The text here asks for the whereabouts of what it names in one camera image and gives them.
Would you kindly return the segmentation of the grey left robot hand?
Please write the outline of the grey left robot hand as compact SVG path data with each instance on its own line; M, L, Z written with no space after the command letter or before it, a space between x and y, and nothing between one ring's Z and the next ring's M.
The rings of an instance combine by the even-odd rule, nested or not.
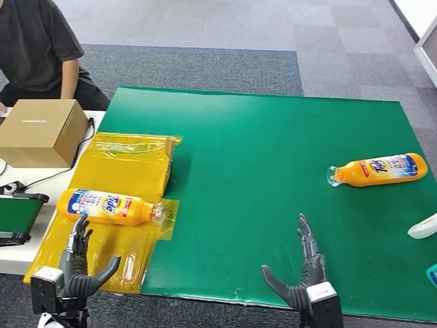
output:
M64 274L63 296L86 299L98 291L113 276L121 263L121 256L112 257L105 268L94 275L88 274L87 252L91 235L87 214L80 216L71 230L66 248L62 253L60 269Z

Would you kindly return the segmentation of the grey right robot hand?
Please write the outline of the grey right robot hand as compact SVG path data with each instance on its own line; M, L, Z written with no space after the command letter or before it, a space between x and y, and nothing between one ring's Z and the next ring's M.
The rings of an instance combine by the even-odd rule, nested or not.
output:
M328 280L325 255L319 250L315 237L310 225L303 214L299 214L300 227L297 233L301 239L303 265L299 284L288 285L276 278L269 266L260 267L264 281L275 293L282 298L286 304L295 310L309 310L310 302L306 289Z

